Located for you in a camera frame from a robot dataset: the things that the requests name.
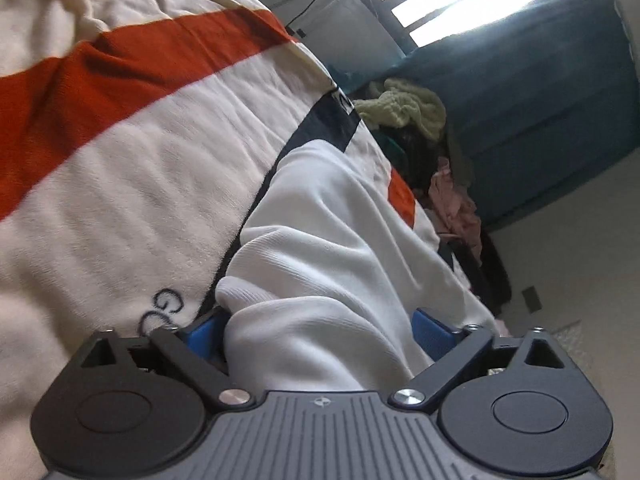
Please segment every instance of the silver screw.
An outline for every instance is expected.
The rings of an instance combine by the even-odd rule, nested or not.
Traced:
[[[229,406],[240,406],[246,404],[251,400],[251,394],[238,388],[232,388],[221,392],[218,396],[218,400]]]
[[[425,398],[424,393],[418,390],[412,390],[411,388],[404,388],[394,393],[394,401],[403,406],[415,406],[416,404],[424,402]]]

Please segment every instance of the white garment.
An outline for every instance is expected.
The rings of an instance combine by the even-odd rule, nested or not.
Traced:
[[[232,312],[230,376],[257,394],[406,384],[432,363],[412,337],[418,307],[495,329],[437,255],[435,232],[420,238],[322,140],[281,161],[240,241],[216,299]]]

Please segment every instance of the black stripe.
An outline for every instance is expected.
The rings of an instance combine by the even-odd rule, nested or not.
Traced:
[[[213,278],[213,283],[211,283],[211,286],[209,287],[209,290],[207,291],[207,294],[204,297],[202,304],[200,305],[198,316],[206,314],[215,305],[216,285],[226,274],[226,270],[229,266],[229,263],[231,262],[231,258],[240,248],[240,231],[244,227],[244,224],[249,218],[249,215],[260,203],[260,200],[264,198],[265,193],[267,193],[269,184],[271,183],[271,179],[276,173],[276,167],[282,160],[282,158],[291,150],[298,148],[314,139],[326,140],[328,143],[334,145],[336,148],[343,152],[347,149],[347,146],[351,141],[351,137],[353,137],[353,134],[355,133],[359,123],[360,117],[355,111],[352,111],[350,114],[348,114],[342,108],[338,92],[330,92],[328,94],[325,94],[315,105],[313,105],[311,110],[309,110],[309,113],[300,123],[300,126],[298,126],[298,129],[293,132],[292,136],[284,145],[284,148],[278,155],[275,163],[264,177],[264,181],[262,182],[262,185],[258,190],[258,194],[255,196],[254,202],[251,204],[249,211],[244,217],[244,220],[242,220],[242,225],[238,229],[236,238],[234,238],[234,240],[231,242],[231,245],[226,250],[224,257],[220,262],[220,267],[218,268],[218,271]]]

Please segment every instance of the crosshair logo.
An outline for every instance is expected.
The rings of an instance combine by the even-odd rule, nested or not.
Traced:
[[[314,400],[314,404],[316,406],[319,406],[320,408],[324,408],[329,404],[331,404],[331,400],[327,399],[326,397],[318,397],[317,399]]]

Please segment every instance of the pile of clothes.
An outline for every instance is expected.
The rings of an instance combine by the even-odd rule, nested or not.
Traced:
[[[473,292],[499,314],[511,287],[467,193],[473,167],[447,124],[444,104],[433,91],[395,78],[371,82],[364,97],[353,104],[431,219],[441,256],[452,265],[455,255]]]

